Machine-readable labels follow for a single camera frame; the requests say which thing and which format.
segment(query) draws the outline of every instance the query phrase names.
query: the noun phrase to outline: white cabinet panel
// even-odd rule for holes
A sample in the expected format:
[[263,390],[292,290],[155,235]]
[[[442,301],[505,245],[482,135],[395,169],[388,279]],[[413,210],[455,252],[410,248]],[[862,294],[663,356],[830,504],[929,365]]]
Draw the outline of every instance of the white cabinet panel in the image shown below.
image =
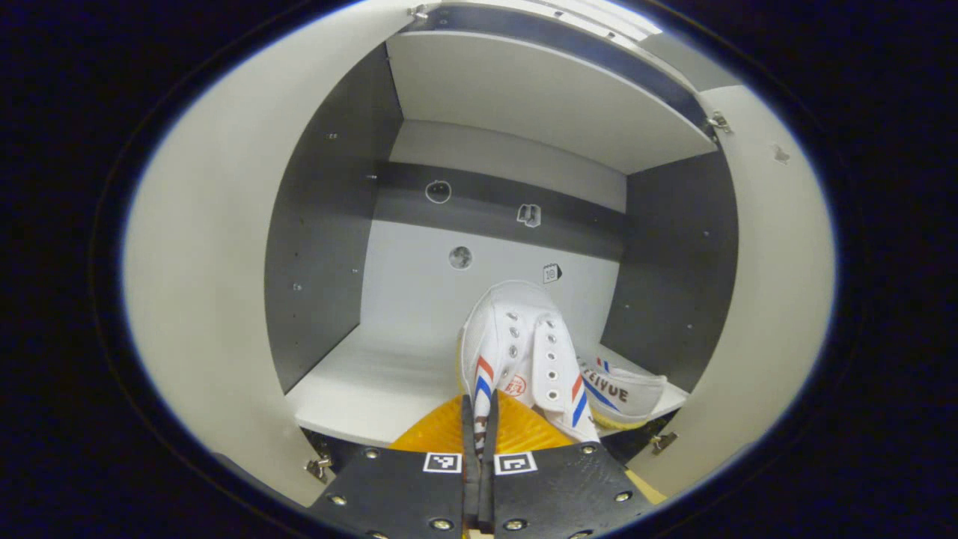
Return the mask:
[[408,24],[408,3],[349,6],[221,78],[157,148],[123,253],[129,324],[167,406],[210,451],[309,505],[323,489],[270,356],[266,237],[280,180],[335,84]]
[[625,175],[716,148],[646,90],[552,49],[438,31],[395,35],[386,45],[407,120],[502,131]]
[[680,437],[628,464],[667,496],[759,439],[786,410],[817,359],[835,287],[828,205],[798,143],[744,86],[701,97],[733,131],[718,137],[735,184],[739,257],[715,353],[666,428]]

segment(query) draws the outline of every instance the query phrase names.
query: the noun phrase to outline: hinge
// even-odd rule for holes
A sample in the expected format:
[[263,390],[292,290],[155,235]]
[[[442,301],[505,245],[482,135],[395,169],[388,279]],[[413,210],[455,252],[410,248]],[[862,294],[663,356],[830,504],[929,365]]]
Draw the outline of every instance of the hinge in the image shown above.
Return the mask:
[[708,118],[706,121],[713,128],[719,128],[727,133],[732,132],[731,126],[728,125],[728,120],[726,120],[725,117],[722,116],[722,113],[719,110],[716,110],[715,112],[713,112],[712,117]]
[[409,8],[408,10],[406,10],[406,12],[418,19],[425,20],[429,18],[429,13],[426,12],[425,4],[419,4],[415,8]]
[[664,436],[653,436],[649,443],[652,444],[652,454],[658,455],[665,451],[672,442],[678,439],[678,433],[668,433]]
[[330,455],[320,455],[318,459],[306,463],[306,471],[317,478],[323,484],[328,480],[326,478],[326,469],[332,466],[332,457]]

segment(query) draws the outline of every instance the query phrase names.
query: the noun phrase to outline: shoe logo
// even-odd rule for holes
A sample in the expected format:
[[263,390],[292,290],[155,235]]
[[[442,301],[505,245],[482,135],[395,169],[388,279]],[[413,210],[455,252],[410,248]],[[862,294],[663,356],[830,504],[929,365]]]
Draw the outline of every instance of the shoe logo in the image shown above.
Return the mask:
[[427,453],[422,470],[430,474],[459,474],[463,471],[463,456],[458,453]]
[[583,374],[585,375],[585,378],[587,378],[588,381],[592,383],[592,386],[594,388],[598,389],[599,391],[604,391],[610,397],[619,397],[619,400],[624,403],[628,402],[627,390],[622,389],[621,387],[614,386],[608,380],[599,376],[592,369],[588,369],[588,368],[585,369]]
[[525,474],[537,469],[536,460],[531,451],[495,456],[495,475],[497,476]]
[[518,397],[522,393],[526,392],[526,380],[516,374],[513,377],[513,380],[509,382],[509,385],[503,390],[503,392],[511,397]]

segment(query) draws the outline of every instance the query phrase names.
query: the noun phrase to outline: cabinet door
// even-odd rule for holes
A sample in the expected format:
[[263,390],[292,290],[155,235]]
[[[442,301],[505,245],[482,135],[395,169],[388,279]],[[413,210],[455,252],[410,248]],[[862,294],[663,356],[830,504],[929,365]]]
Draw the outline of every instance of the cabinet door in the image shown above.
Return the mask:
[[126,226],[129,326],[156,391],[203,446],[302,505],[323,484],[304,470],[316,453],[267,338],[270,217],[307,122],[357,62],[409,23],[407,8],[349,6],[223,76],[156,149]]
[[808,378],[828,329],[835,252],[828,206],[810,163],[775,114],[744,86],[705,91],[739,211],[739,254],[715,353],[666,433],[629,468],[667,496],[693,485],[758,440]]

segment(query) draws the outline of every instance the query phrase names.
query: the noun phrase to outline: circular sticker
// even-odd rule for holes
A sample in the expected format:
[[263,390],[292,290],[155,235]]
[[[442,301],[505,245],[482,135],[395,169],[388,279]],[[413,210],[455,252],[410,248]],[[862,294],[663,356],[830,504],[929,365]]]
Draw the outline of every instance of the circular sticker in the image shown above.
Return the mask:
[[511,397],[517,397],[526,392],[526,381],[518,374],[513,377],[509,385],[505,388],[505,393]]

